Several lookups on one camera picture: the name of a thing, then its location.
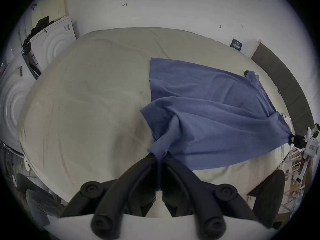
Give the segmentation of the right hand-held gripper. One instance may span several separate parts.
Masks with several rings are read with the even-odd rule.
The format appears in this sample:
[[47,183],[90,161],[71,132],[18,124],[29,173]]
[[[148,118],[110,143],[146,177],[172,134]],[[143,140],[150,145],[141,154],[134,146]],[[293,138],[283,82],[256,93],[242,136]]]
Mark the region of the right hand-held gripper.
[[319,134],[320,126],[315,124],[314,128],[307,128],[305,136],[302,135],[290,135],[288,145],[294,145],[294,147],[303,151],[303,160],[308,162],[319,154],[320,142],[316,135]]

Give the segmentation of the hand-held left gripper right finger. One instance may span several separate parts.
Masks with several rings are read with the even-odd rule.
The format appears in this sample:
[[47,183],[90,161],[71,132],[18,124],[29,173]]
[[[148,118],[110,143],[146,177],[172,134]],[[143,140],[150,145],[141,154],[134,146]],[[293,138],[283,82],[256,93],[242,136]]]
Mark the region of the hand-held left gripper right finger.
[[197,233],[200,239],[219,239],[227,230],[224,216],[245,221],[258,222],[248,204],[230,184],[214,185],[201,181],[187,166],[172,155],[162,162],[162,192],[173,199],[173,189],[167,188],[168,176],[179,186],[186,198],[187,205],[179,210],[179,215],[194,215]]

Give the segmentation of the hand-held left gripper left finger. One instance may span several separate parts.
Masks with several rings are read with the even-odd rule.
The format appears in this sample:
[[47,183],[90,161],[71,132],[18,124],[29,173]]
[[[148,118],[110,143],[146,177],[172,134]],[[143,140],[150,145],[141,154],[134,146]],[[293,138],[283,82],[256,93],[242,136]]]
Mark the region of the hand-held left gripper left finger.
[[157,199],[157,159],[149,153],[118,179],[84,183],[61,217],[93,214],[92,232],[100,239],[117,239],[124,214],[146,217]]

